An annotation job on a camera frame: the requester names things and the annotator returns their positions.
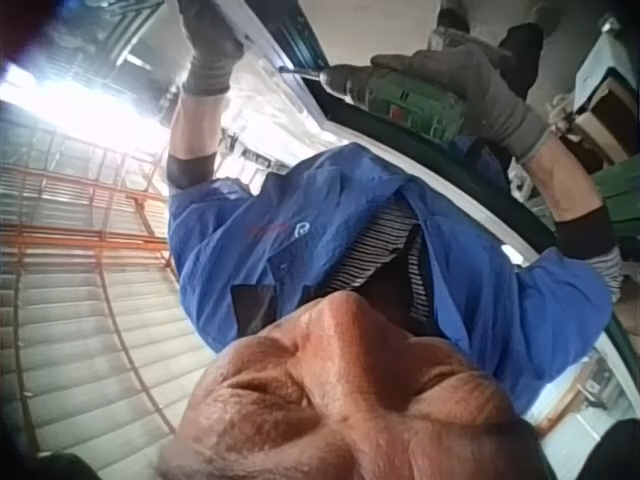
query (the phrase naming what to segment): eye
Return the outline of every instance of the eye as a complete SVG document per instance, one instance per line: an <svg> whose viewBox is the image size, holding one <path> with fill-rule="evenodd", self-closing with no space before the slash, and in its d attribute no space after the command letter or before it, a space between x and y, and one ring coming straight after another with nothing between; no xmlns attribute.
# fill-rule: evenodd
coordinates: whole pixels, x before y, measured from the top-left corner
<svg viewBox="0 0 640 480"><path fill-rule="evenodd" d="M301 407L310 407L311 401L304 390L290 374L245 374L230 380L225 385L233 390L251 392L271 400Z"/></svg>
<svg viewBox="0 0 640 480"><path fill-rule="evenodd" d="M429 372L429 375L427 375L420 382L420 385L416 390L414 396L418 397L426 392L429 392L433 388L440 385L442 382L449 380L458 373L461 373L461 369L453 365L444 365L431 370Z"/></svg>

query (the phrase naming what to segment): black wristband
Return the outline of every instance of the black wristband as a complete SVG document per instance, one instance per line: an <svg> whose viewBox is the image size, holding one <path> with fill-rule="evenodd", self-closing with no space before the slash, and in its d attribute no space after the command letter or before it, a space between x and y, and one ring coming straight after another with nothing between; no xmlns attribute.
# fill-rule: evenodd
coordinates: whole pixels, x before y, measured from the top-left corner
<svg viewBox="0 0 640 480"><path fill-rule="evenodd" d="M203 157L181 160L169 154L167 158L167 182L177 190L193 187L213 178L216 153Z"/></svg>
<svg viewBox="0 0 640 480"><path fill-rule="evenodd" d="M616 246L613 224L604 205L573 220L556 222L556 234L560 251L579 260L604 255Z"/></svg>

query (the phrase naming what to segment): glove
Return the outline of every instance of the glove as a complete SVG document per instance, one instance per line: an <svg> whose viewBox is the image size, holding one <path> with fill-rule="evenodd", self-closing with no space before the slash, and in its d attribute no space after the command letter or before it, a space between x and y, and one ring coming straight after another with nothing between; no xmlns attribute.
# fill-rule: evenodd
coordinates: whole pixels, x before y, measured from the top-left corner
<svg viewBox="0 0 640 480"><path fill-rule="evenodd" d="M439 84L464 99L463 133L504 146L521 165L537 152L549 126L509 89L487 57L476 47L413 55L376 55L375 67L391 68Z"/></svg>
<svg viewBox="0 0 640 480"><path fill-rule="evenodd" d="M198 97L227 93L233 67L244 54L242 44L213 0L178 0L178 8L193 47L191 67L182 89Z"/></svg>

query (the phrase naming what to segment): striped shirt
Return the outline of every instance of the striped shirt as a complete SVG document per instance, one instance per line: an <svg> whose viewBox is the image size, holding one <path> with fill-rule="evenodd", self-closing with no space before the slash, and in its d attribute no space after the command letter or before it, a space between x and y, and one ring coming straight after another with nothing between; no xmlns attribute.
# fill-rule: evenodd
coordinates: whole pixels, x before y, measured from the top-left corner
<svg viewBox="0 0 640 480"><path fill-rule="evenodd" d="M420 324L432 322L432 294L425 288L426 272L420 271L422 255L426 254L423 241L422 229L411 207L404 200L390 199L341 260L323 293L357 290L382 266L404 254L406 260L400 261L406 262L402 274L410 281L411 319Z"/></svg>

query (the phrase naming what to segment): drill bit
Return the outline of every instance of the drill bit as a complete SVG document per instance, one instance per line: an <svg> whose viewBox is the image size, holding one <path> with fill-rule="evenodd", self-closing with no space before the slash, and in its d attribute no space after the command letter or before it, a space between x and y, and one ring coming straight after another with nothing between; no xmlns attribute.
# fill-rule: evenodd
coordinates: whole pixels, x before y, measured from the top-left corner
<svg viewBox="0 0 640 480"><path fill-rule="evenodd" d="M281 74L288 74L288 75L298 75L302 78L308 78L310 80L317 80L320 81L320 71L319 70L312 70L310 68L287 68L287 67L280 67L278 68L278 71Z"/></svg>

